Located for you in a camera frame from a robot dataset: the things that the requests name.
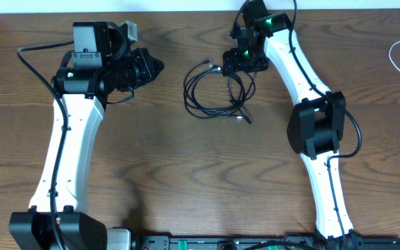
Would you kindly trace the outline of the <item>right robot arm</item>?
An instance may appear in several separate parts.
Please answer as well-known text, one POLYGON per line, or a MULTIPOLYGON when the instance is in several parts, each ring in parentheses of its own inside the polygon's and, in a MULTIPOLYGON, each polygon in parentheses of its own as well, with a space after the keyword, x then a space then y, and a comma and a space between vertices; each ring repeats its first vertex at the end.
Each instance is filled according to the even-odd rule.
POLYGON ((356 237, 345 208, 338 160, 344 121, 355 122, 341 92, 332 91, 301 50, 295 19, 271 14, 263 1, 245 1, 230 37, 237 47, 223 54, 223 74, 261 72, 272 63, 290 94, 293 111, 287 125, 292 150, 304 162, 315 200, 317 232, 327 249, 353 249, 356 237))

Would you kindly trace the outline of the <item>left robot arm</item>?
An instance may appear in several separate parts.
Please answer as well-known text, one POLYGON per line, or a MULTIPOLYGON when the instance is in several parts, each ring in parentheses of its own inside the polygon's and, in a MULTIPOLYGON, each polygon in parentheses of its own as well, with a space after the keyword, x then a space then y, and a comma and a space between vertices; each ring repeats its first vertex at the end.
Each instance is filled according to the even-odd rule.
POLYGON ((44 169, 25 212, 9 231, 21 249, 139 249, 126 228, 107 228, 88 215, 88 177, 95 137, 109 94, 135 91, 156 79, 163 62, 135 47, 131 21, 75 22, 56 75, 45 82, 53 96, 53 127, 44 169))

